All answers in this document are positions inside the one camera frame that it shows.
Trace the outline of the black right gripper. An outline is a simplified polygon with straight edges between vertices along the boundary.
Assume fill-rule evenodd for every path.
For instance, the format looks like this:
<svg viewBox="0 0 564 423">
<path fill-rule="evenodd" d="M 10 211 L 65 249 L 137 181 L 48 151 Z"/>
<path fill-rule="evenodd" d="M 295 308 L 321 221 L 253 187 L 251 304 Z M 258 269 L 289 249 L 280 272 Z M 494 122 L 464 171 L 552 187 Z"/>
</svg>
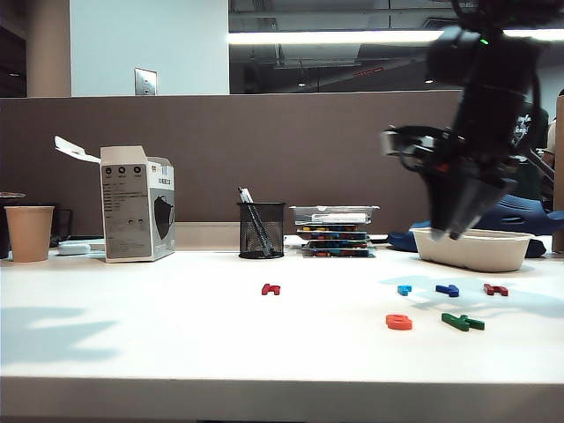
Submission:
<svg viewBox="0 0 564 423">
<path fill-rule="evenodd" d="M 457 240 L 515 185 L 512 135 L 418 128 L 418 173 L 427 186 L 431 236 Z"/>
</svg>

